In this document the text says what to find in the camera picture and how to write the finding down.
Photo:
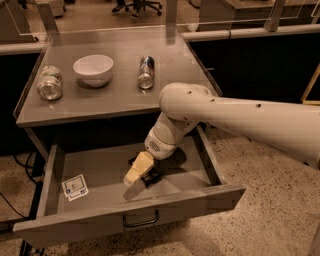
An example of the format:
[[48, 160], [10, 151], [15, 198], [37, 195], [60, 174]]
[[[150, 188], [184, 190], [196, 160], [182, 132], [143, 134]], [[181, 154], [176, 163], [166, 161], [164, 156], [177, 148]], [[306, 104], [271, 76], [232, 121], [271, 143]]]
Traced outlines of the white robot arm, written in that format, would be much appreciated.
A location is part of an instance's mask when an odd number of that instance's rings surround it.
[[216, 97], [203, 85], [171, 83], [159, 93], [161, 114], [124, 177], [133, 185], [157, 160], [169, 158], [182, 138], [206, 122], [229, 133], [271, 146], [317, 169], [320, 167], [320, 107]]

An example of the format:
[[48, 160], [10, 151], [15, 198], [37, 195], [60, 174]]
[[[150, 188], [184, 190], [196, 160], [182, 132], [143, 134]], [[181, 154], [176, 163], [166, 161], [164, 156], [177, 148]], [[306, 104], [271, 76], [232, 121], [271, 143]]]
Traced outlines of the white gripper with vent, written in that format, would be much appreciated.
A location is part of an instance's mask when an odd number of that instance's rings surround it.
[[140, 152], [123, 181], [128, 187], [140, 180], [154, 167], [154, 159], [164, 160], [169, 158], [177, 148], [180, 136], [176, 132], [164, 131], [157, 132], [156, 128], [152, 128], [145, 141], [146, 150]]

